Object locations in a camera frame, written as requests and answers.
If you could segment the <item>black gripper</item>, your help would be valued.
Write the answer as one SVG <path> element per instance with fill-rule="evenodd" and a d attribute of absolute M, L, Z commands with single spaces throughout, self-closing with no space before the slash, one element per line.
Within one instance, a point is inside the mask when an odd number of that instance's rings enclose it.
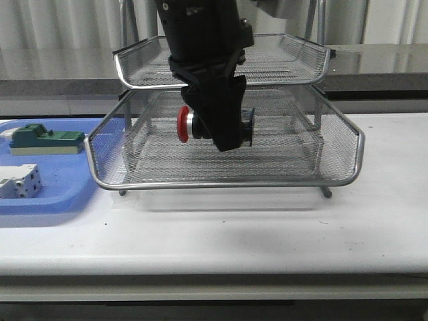
<path fill-rule="evenodd" d="M 173 76 L 189 85 L 181 88 L 184 102 L 196 112 L 220 151 L 241 146 L 241 103 L 246 77 L 233 77 L 246 61 L 245 48 L 254 44 L 252 26 L 237 23 L 186 23 L 168 34 Z"/>

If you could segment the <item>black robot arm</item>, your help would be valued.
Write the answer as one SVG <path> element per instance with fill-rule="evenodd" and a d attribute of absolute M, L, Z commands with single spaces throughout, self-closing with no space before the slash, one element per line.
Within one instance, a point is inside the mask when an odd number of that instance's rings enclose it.
<path fill-rule="evenodd" d="M 252 26 L 239 17 L 235 1 L 155 5 L 171 52 L 171 72 L 186 83 L 183 100 L 221 152 L 240 147 L 247 80 L 235 70 L 245 61 L 245 49 L 254 44 Z"/>

